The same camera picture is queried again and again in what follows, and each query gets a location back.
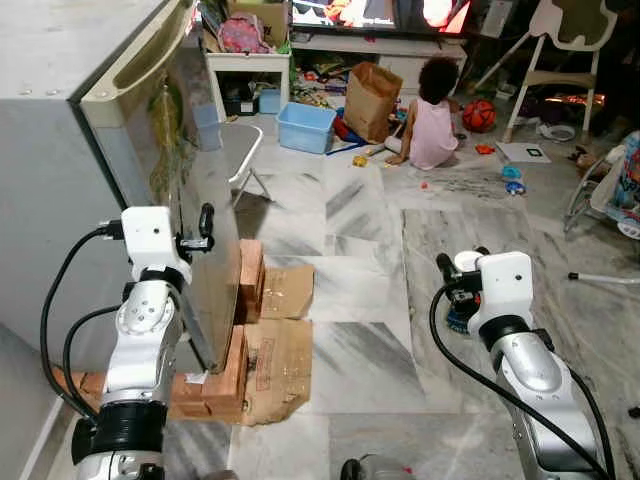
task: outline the child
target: child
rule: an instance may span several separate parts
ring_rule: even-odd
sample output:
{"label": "child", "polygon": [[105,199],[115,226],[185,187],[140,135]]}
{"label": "child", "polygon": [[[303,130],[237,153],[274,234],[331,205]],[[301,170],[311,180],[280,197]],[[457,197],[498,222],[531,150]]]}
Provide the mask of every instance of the child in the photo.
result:
{"label": "child", "polygon": [[458,147],[451,113],[460,107],[447,99],[456,84],[458,67],[448,58],[429,60],[420,72],[420,98],[411,102],[400,154],[386,160],[399,165],[407,157],[414,167],[430,170],[447,161]]}

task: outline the television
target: television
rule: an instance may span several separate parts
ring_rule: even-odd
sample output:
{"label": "television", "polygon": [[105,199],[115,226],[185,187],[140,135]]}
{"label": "television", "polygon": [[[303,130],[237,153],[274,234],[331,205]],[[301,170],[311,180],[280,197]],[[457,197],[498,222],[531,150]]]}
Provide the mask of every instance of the television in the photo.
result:
{"label": "television", "polygon": [[471,0],[293,0],[299,31],[460,35]]}

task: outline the brown paper bag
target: brown paper bag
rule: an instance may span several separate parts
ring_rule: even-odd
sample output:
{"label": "brown paper bag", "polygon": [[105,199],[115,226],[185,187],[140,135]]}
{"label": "brown paper bag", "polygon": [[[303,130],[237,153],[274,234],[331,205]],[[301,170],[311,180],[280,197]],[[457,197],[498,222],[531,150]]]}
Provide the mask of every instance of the brown paper bag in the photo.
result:
{"label": "brown paper bag", "polygon": [[356,65],[349,75],[345,123],[371,143],[389,136],[387,118],[393,110],[402,78],[370,62]]}

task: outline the basketball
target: basketball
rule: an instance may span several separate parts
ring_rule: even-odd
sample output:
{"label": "basketball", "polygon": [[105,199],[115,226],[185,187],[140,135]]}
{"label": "basketball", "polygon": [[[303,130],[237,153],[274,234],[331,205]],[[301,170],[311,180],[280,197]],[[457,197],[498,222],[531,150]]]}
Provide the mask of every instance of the basketball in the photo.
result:
{"label": "basketball", "polygon": [[489,100],[474,100],[462,112],[462,124],[471,132],[486,132],[495,121],[496,109]]}

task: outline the gray refrigerator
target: gray refrigerator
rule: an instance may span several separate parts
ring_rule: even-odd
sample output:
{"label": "gray refrigerator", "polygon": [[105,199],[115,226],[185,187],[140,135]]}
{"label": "gray refrigerator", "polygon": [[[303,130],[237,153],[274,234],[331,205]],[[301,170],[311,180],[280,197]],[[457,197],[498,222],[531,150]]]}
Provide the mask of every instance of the gray refrigerator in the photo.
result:
{"label": "gray refrigerator", "polygon": [[[27,0],[0,5],[0,321],[39,348],[42,302],[68,249],[134,205],[167,205],[174,228],[197,236],[215,207],[211,253],[194,254],[187,295],[192,340],[224,364],[240,270],[229,166],[199,48],[197,11],[182,0]],[[131,279],[122,242],[93,240],[53,303],[49,349],[82,315],[121,301]],[[178,368],[198,371],[185,336]],[[103,371],[113,318],[74,343],[73,367]]]}

